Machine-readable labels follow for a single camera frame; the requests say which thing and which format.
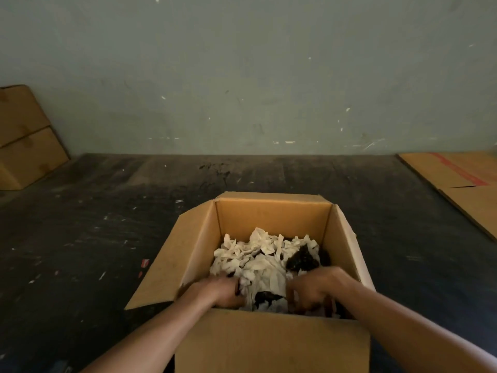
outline dark tabletop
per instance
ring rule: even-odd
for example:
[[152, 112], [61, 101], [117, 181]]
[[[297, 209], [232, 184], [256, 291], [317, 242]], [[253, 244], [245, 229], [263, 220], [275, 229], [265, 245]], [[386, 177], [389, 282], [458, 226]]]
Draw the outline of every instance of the dark tabletop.
[[[0, 371], [81, 370], [163, 309], [123, 310], [142, 259], [226, 190], [337, 203], [378, 292], [497, 354], [497, 244], [394, 156], [85, 155], [0, 192]], [[371, 371], [399, 371], [374, 341]]]

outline cardboard box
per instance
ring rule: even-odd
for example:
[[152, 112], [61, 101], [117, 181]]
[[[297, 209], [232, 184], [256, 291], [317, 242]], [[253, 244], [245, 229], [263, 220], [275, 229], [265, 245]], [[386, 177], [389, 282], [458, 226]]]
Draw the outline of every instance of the cardboard box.
[[[228, 233], [248, 241], [255, 227], [304, 237], [332, 264], [374, 290], [356, 236], [336, 204], [317, 195], [225, 192], [178, 217], [126, 309], [174, 300], [206, 277]], [[177, 373], [369, 371], [370, 336], [355, 320], [211, 309], [176, 351]]]
[[497, 239], [497, 158], [488, 152], [406, 153], [400, 158]]
[[0, 148], [0, 190], [22, 189], [68, 157], [50, 127]]
[[0, 88], [0, 147], [49, 125], [29, 87]]

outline hand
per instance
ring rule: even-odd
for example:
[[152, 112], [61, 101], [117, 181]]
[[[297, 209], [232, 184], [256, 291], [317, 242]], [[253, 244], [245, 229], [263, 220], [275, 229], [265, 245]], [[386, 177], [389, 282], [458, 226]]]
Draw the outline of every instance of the hand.
[[[286, 300], [294, 304], [295, 313], [303, 314], [321, 305], [327, 298], [335, 296], [344, 279], [353, 280], [340, 267], [320, 267], [305, 275], [297, 276], [286, 283]], [[294, 291], [299, 298], [295, 303]]]
[[209, 276], [192, 284], [188, 291], [197, 292], [210, 306], [239, 308], [245, 305], [246, 300], [236, 294], [238, 281], [238, 277], [226, 277], [226, 273], [221, 272], [219, 276]]

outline wall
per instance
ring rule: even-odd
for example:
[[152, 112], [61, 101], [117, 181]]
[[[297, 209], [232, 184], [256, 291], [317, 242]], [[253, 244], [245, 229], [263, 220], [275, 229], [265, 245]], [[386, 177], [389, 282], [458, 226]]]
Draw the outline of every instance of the wall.
[[0, 29], [72, 154], [497, 142], [497, 0], [0, 0]]

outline person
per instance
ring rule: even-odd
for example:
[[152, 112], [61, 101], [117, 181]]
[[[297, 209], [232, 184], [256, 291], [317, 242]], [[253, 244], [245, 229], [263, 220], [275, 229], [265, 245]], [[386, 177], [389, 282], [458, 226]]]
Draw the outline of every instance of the person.
[[[160, 373], [194, 324], [213, 306], [240, 307], [236, 277], [194, 283], [174, 304], [140, 326], [83, 370], [84, 373]], [[294, 292], [298, 301], [294, 301]], [[338, 267], [321, 267], [287, 283], [297, 312], [333, 297], [388, 353], [411, 372], [497, 372], [497, 358], [421, 315], [365, 288]]]

